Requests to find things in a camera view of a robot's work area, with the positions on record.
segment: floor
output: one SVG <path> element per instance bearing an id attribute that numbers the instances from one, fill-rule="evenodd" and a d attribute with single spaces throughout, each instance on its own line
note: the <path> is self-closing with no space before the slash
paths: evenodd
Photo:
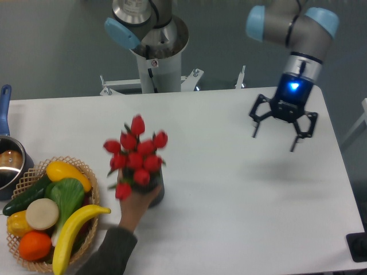
<path id="1" fill-rule="evenodd" d="M 98 96 L 106 81 L 138 78 L 134 56 L 104 31 L 111 0 L 0 1 L 0 83 L 12 99 Z M 266 0 L 173 0 L 173 13 L 190 33 L 182 74 L 204 70 L 201 88 L 233 88 L 243 65 L 247 87 L 277 86 L 287 49 L 259 43 L 245 34 L 254 5 Z M 362 115 L 367 97 L 367 0 L 309 0 L 340 18 L 317 85 L 340 141 Z M 342 151 L 358 205 L 367 202 L 367 131 Z"/>

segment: flower bouquet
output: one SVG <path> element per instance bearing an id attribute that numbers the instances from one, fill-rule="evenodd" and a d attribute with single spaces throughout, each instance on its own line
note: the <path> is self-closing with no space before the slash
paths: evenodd
<path id="1" fill-rule="evenodd" d="M 110 188 L 116 188 L 117 199 L 126 199 L 132 190 L 140 193 L 148 193 L 157 185 L 163 185 L 162 165 L 165 161 L 157 155 L 158 149 L 163 149 L 168 141 L 168 136 L 164 131 L 153 133 L 152 138 L 140 140 L 141 134 L 145 132 L 145 123 L 141 115 L 136 115 L 131 122 L 131 127 L 124 124 L 125 130 L 121 132 L 120 140 L 108 139 L 103 147 L 113 157 L 110 161 L 113 172 L 122 169 L 122 178 Z M 164 196 L 164 188 L 157 196 L 156 203 L 159 203 Z"/>

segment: light blue joint cover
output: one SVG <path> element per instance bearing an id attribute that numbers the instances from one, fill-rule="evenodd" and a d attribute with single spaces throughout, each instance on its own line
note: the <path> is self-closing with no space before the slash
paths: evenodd
<path id="1" fill-rule="evenodd" d="M 318 22 L 334 39 L 339 27 L 339 17 L 330 10 L 312 7 L 306 11 L 305 16 Z"/>
<path id="2" fill-rule="evenodd" d="M 251 9 L 247 17 L 246 33 L 247 36 L 263 42 L 265 23 L 265 6 L 255 6 Z"/>
<path id="3" fill-rule="evenodd" d="M 112 18 L 106 19 L 104 28 L 112 40 L 125 49 L 135 49 L 140 44 L 139 38 L 131 30 Z"/>

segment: banana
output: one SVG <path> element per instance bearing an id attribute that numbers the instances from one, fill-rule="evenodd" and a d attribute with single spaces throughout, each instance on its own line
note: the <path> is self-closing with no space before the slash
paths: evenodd
<path id="1" fill-rule="evenodd" d="M 80 228 L 87 220 L 99 214 L 109 214 L 111 209 L 98 205 L 86 205 L 76 210 L 65 222 L 53 254 L 52 269 L 55 275 L 66 271 L 74 240 Z"/>

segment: black vase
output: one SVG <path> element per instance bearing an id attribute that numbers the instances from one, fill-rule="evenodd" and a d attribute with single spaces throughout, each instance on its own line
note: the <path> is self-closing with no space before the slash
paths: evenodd
<path id="1" fill-rule="evenodd" d="M 127 178 L 133 178 L 134 170 L 126 168 L 123 170 L 123 175 L 126 176 Z M 142 186 L 137 183 L 134 183 L 131 186 L 131 189 L 141 194 L 147 194 L 153 191 L 153 189 L 155 189 L 158 185 L 162 185 L 162 189 L 160 190 L 158 195 L 155 197 L 155 199 L 150 203 L 149 208 L 152 208 L 156 206 L 157 204 L 159 204 L 162 201 L 163 197 L 165 196 L 165 185 L 163 184 L 162 169 L 160 169 L 160 171 L 157 172 L 156 174 L 150 175 L 150 181 L 147 185 Z"/>

